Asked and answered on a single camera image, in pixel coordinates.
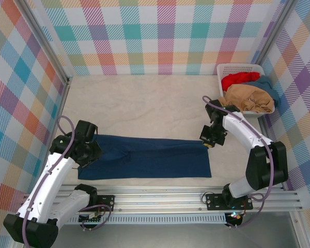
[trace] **colorful plaid pattern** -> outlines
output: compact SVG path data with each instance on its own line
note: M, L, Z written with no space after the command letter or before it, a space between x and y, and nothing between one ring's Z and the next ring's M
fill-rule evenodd
M249 62L274 2L42 0L78 75L216 74Z
M259 43L258 48L257 48L257 50L256 50L256 52L255 52L255 54L254 54L254 57L253 57L253 59L252 59L252 63L253 63L253 64L256 63L256 60L257 60L257 58L258 58L258 56L259 56L259 53L263 50L263 48L264 48L264 46L265 46L265 43L266 43L266 41L267 41L268 38L269 38L269 35L270 35L270 34L272 33L272 31L273 31L274 24L275 24L275 22L277 21L279 15L281 14L281 11L283 10L283 7L285 6L285 3L286 3L286 2L287 2L287 0L280 0L280 3L279 3L279 5L278 5L278 7L277 7L277 9L276 9L276 11L275 11L275 13L274 13L272 19L271 19L271 22L270 22L270 24L269 24L267 30L265 31L265 33L264 33L264 35L263 35L263 37L262 37L262 40L261 40L261 42Z
M36 182L64 84L13 0L0 0L0 248L2 223Z
M267 123L287 147L288 184L304 199L310 230L310 0L298 2L263 67L281 97Z

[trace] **beige shirt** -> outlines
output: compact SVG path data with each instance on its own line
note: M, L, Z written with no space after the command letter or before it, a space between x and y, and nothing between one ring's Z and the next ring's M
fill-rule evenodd
M246 84L231 85L225 97L218 99L223 106L235 105L240 111L271 113L274 101L264 90Z

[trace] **laundry basket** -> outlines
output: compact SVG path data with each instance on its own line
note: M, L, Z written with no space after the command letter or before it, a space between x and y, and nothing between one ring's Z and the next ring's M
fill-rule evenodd
M219 83L219 90L221 93L221 96L224 96L223 88L222 88L222 79L226 77L229 74L235 74L238 72L259 72L260 75L264 75L264 71L262 66L254 65L254 64L239 64L239 63L228 63L228 64L219 64L217 66L217 75L218 75L218 83ZM244 111L244 116L253 116L253 117L260 117L264 114L270 114L270 113L257 113L255 111Z

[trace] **metal frame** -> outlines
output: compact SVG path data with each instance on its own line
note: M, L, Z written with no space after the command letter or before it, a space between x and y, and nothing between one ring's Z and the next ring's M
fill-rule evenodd
M27 21L28 25L30 26L32 33L37 38L41 48L45 51L57 75L60 77L60 79L63 82L68 84L69 76L65 73L50 42L47 40L45 33L43 32L32 10L30 9L30 6L25 2L25 0L15 0L15 4L19 8L20 12L23 14L24 19Z
M58 108L58 111L57 111L57 116L60 116L62 114L62 112L63 112L63 108L64 108L64 106L66 104L67 96L68 96L68 93L69 93L69 90L70 90L71 82L72 82L72 79L69 79L68 84L64 86L62 100L61 100L60 107ZM53 128L53 131L51 133L51 136L50 136L48 144L51 144L53 142L53 140L55 139L55 135L56 135L57 129L58 129L58 126L57 126L57 123L55 122L54 128ZM48 146L48 148L47 148L46 157L45 158L47 158L49 154L50 154L50 146ZM38 176L40 176L41 172L45 168L46 162L47 162L47 159L44 159L44 161L43 161L43 163L41 165L41 168L39 170L39 175Z
M294 10L298 0L287 0L287 3L283 7L278 19L276 20L273 30L271 31L264 47L259 53L255 63L258 65L262 65L265 62L272 46L276 43L278 36L283 30L287 19L289 18L291 12Z
M66 225L80 225L79 215L72 217ZM88 224L100 224L93 221ZM226 224L223 213L194 213L194 214L111 214L107 224L141 224L141 225L176 225L176 224Z
M261 116L260 118L258 118L258 122L261 129L261 133L264 136L269 137L270 132L269 127L266 124L265 116ZM288 191L287 183L284 182L282 183L282 185L283 189ZM302 215L301 215L302 213L297 211L290 211L289 214L300 246L303 248L310 248L310 241L309 238L307 237L306 229L302 222Z
M19 242L16 242L14 240L11 240L11 242L8 245L8 248L24 248L25 245Z
M33 0L33 3L42 19L42 21L44 22L45 26L47 27L48 32L50 33L53 42L55 43L60 55L62 56L62 59L64 60L64 62L66 63L66 68L67 71L71 74L70 76L75 76L76 72L74 70L74 67L66 53L65 48L63 47L60 38L53 26L52 21L50 20L49 16L47 15L46 9L44 7L44 5L42 4L41 0Z
M271 21L272 21L272 16L274 16L278 6L280 5L281 0L272 0L271 6L267 12L267 18L265 18L262 22L262 25L258 31L258 35L257 37L255 37L255 41L253 42L251 48L250 48L250 52L249 55L247 57L246 63L251 63L255 53L257 52L258 47L260 46L264 34L266 33Z
M205 192L221 193L222 187L146 187L92 185L98 195L115 195L113 214L177 214L177 213L228 213L227 210L208 211L201 202ZM54 199L53 205L61 203L71 194L76 185L63 184ZM266 189L257 191L266 193ZM257 212L261 203L253 201ZM264 212L301 211L302 205L295 191L284 191L283 187L273 187L266 200Z

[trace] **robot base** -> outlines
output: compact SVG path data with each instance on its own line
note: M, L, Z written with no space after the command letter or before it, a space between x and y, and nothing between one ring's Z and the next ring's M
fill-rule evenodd
M108 205L110 206L111 210L114 211L114 204L115 204L115 196L114 195L98 195L97 203L95 205ZM108 211L107 209L101 207L100 209L92 208L85 210L86 212L96 212L96 217L89 219L89 214L86 215L79 215L79 222L85 221L84 226L85 228L94 228L97 224L93 224L94 222L101 222L101 215L100 211Z
M253 203L247 196L240 197L236 200L238 204L228 207L223 194L206 194L206 203L208 210L252 210Z

